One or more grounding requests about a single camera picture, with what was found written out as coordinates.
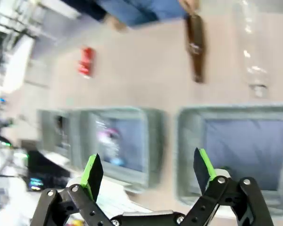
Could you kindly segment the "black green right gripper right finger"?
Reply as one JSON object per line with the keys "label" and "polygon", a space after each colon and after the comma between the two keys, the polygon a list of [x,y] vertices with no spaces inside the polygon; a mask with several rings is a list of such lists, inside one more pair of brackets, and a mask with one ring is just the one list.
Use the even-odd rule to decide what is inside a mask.
{"label": "black green right gripper right finger", "polygon": [[201,196],[183,219],[184,226],[207,226],[219,207],[228,206],[239,226],[272,226],[263,194],[252,177],[235,181],[218,176],[205,149],[195,149],[193,169]]}

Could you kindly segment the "person's hand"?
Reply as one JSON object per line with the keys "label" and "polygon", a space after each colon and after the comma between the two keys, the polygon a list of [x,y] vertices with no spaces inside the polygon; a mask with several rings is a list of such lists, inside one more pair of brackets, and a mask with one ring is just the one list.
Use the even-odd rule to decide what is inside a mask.
{"label": "person's hand", "polygon": [[200,0],[178,0],[189,15],[195,15],[200,8]]}
{"label": "person's hand", "polygon": [[119,19],[112,15],[106,15],[104,18],[104,24],[109,26],[111,29],[118,31],[118,32],[123,32],[127,29],[127,26],[122,23]]}

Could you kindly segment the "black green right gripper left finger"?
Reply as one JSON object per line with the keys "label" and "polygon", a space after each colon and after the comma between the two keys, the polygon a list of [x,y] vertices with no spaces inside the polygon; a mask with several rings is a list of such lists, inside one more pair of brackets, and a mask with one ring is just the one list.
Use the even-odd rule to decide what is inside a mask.
{"label": "black green right gripper left finger", "polygon": [[65,226],[72,214],[79,213],[89,226],[107,226],[108,217],[97,205],[103,178],[103,167],[98,154],[89,157],[80,183],[58,191],[54,188],[42,191],[32,226]]}

